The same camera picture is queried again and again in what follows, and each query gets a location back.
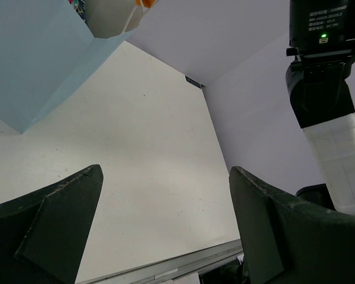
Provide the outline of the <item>teal Fox's mint candy bag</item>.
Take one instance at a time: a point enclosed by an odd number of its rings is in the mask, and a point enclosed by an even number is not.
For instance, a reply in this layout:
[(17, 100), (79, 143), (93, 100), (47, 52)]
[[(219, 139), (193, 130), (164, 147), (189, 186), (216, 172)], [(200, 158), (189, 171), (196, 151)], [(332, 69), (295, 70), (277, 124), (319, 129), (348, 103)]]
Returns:
[(73, 7), (75, 12), (80, 16), (83, 21), (86, 21), (86, 9), (84, 0), (68, 0), (69, 4)]

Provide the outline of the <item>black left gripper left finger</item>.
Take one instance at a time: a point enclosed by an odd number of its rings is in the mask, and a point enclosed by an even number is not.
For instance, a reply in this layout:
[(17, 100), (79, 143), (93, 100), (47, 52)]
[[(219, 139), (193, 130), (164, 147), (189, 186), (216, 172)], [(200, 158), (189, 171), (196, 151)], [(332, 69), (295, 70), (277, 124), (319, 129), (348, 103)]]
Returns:
[(0, 283), (74, 283), (102, 190), (98, 164), (0, 204)]

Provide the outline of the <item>orange Kettle chips bag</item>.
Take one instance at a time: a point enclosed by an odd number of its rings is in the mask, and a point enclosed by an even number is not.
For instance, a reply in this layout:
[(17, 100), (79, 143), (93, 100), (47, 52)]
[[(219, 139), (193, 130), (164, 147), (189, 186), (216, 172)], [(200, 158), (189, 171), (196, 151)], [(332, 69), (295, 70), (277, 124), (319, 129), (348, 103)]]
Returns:
[(135, 0), (136, 5), (143, 8), (151, 8), (158, 0)]

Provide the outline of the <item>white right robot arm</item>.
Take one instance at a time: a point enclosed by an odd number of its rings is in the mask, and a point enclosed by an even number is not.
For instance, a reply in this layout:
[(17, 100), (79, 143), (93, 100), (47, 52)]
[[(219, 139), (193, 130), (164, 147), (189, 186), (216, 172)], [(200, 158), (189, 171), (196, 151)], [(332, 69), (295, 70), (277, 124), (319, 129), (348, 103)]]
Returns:
[(355, 1), (290, 1), (289, 100), (334, 208), (355, 215)]

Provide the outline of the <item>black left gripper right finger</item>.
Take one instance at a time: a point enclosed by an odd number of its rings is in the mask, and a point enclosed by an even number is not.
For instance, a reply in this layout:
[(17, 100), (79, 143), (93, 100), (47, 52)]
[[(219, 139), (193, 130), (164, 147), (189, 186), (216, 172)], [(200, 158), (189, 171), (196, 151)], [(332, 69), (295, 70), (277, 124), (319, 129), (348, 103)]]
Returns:
[(251, 283), (355, 283), (355, 216), (241, 167), (231, 169), (229, 183)]

